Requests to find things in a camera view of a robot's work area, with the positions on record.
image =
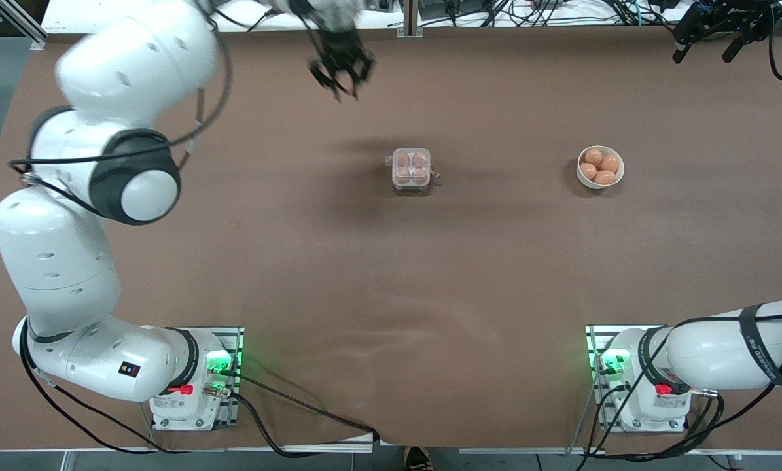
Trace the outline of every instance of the table surface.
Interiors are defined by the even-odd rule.
[[[343,104],[307,71],[304,35],[230,39],[232,98],[178,206],[150,226],[109,225],[116,316],[245,326],[246,372],[394,444],[567,447],[591,381],[586,325],[782,298],[782,83],[765,44],[731,65],[727,42],[697,45],[675,65],[662,29],[380,33],[367,39],[375,77]],[[1,135],[0,200],[20,188],[5,163],[25,155],[31,123],[64,103],[52,71],[66,48],[29,58]],[[188,99],[157,128],[175,137],[193,116]],[[620,152],[621,184],[577,182],[591,144]],[[384,158],[397,147],[427,147],[442,186],[396,194]],[[10,348],[23,312],[0,259],[0,449],[95,447],[25,378]],[[143,423],[136,405],[71,390]],[[284,444],[354,434],[245,393]],[[726,413],[754,394],[726,391]],[[262,444],[244,413],[238,429],[158,436]],[[609,450],[667,440],[616,436]],[[782,390],[703,447],[782,450]]]
[[[103,25],[125,12],[136,10],[143,4],[152,1],[154,0],[50,0],[41,26],[51,35],[95,33]],[[677,22],[684,16],[684,12],[692,3],[693,0],[681,0],[674,9],[666,9],[661,14],[667,21]],[[530,5],[529,0],[514,0],[514,14],[524,17],[532,13],[533,9]],[[648,12],[648,8],[658,10],[656,7],[650,7],[647,0],[638,0],[631,5],[633,12],[641,9],[644,18],[653,18],[654,16]],[[254,24],[269,8],[254,0],[232,0],[232,2],[221,6],[220,9],[239,23]],[[550,15],[550,19],[547,21],[550,26],[612,25],[619,22],[612,8],[609,8],[603,0],[571,0],[564,3],[561,8],[555,9],[553,12],[546,11],[544,14],[545,16],[541,18],[539,24]],[[476,13],[458,18],[457,26],[478,27],[486,17],[486,13]],[[214,15],[214,19],[219,24],[220,31],[229,33],[245,31],[243,27],[230,23],[218,15]],[[451,26],[451,22],[448,20],[436,22],[420,18],[418,23],[427,24],[426,27]],[[366,11],[357,18],[357,27],[360,29],[387,29],[388,27],[396,29],[401,24],[402,10],[398,3],[394,3],[393,12]],[[495,19],[495,27],[514,26],[516,24],[510,19],[507,12],[499,13]],[[266,19],[257,27],[256,31],[301,29],[304,29],[304,24],[298,18],[293,15],[278,15]]]

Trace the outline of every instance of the egg carton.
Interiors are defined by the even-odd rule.
[[[400,147],[385,158],[391,184],[397,190],[423,191],[432,181],[432,154],[423,147]]]

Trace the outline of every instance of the plastic container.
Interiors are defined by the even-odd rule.
[[[615,173],[615,179],[613,182],[611,182],[608,185],[602,185],[602,184],[596,184],[595,182],[592,182],[587,176],[585,176],[582,173],[582,170],[580,170],[580,164],[584,164],[585,160],[583,160],[583,157],[586,155],[586,152],[590,151],[591,149],[597,149],[600,152],[603,153],[603,157],[606,157],[606,155],[613,155],[618,158],[618,163],[620,165],[618,166],[618,172]],[[608,188],[614,184],[618,184],[618,182],[624,178],[624,159],[620,157],[620,154],[615,152],[613,149],[606,147],[606,146],[589,146],[580,152],[580,157],[577,158],[577,179],[580,180],[581,184],[586,185],[588,188],[591,188],[592,190],[602,190],[603,188]]]
[[[421,147],[400,147],[385,159],[391,166],[391,184],[397,190],[423,191],[432,181],[432,154]]]

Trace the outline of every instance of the gray floor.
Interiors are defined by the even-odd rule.
[[[29,39],[0,38],[0,132],[13,92],[29,56]],[[62,421],[61,427],[70,427]],[[431,450],[438,471],[536,471],[533,455],[461,455],[456,448]],[[0,453],[0,470],[58,470],[62,453]],[[541,456],[545,471],[570,471],[577,467],[577,457]],[[746,456],[740,466],[746,471],[782,470],[782,457]],[[185,455],[130,456],[121,453],[83,452],[77,456],[77,471],[397,471],[402,470],[402,450],[398,447],[375,447],[370,455],[325,455],[310,459],[287,460],[273,453],[191,453]],[[585,471],[700,471],[718,470],[704,456],[685,456],[665,462],[633,464],[629,462],[592,461]]]

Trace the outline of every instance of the white bowl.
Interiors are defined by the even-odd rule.
[[[618,167],[618,173],[616,178],[613,182],[611,182],[608,185],[602,185],[602,184],[596,184],[595,182],[592,182],[588,179],[585,175],[582,174],[582,170],[580,170],[580,164],[583,164],[585,161],[582,160],[582,157],[586,155],[586,152],[588,152],[590,149],[599,149],[600,152],[603,153],[603,155],[606,154],[612,154],[613,156],[618,158],[618,162],[620,163],[620,166]],[[614,184],[617,184],[621,179],[624,178],[624,159],[620,157],[620,154],[615,152],[613,149],[606,147],[606,146],[588,146],[585,149],[582,149],[582,152],[580,152],[580,157],[577,158],[577,179],[580,180],[581,184],[586,185],[588,188],[591,188],[592,190],[602,190],[603,188],[608,188]]]

